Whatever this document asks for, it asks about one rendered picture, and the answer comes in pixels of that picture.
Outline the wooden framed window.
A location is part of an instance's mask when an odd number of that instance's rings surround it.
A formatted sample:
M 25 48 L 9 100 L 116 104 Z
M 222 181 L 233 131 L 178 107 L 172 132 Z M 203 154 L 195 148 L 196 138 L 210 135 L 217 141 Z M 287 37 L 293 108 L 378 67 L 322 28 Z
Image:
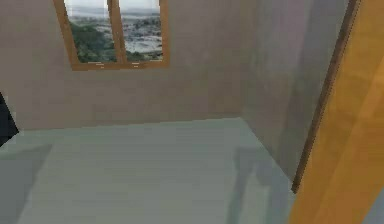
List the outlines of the wooden framed window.
M 167 68 L 167 0 L 52 0 L 74 71 Z

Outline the orange wooden room door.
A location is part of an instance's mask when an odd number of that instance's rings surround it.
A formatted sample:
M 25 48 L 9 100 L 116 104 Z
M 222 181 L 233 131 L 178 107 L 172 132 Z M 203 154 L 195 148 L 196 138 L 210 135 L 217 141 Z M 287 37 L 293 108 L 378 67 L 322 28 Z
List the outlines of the orange wooden room door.
M 363 224 L 384 189 L 384 0 L 351 0 L 287 224 Z

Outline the black furniture block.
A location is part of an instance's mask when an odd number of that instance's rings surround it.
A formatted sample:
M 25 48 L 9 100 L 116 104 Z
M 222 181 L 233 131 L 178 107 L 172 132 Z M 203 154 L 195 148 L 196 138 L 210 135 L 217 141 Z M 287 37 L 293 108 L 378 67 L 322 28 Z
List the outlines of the black furniture block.
M 17 128 L 6 101 L 0 92 L 0 147 L 18 133 L 19 129 Z

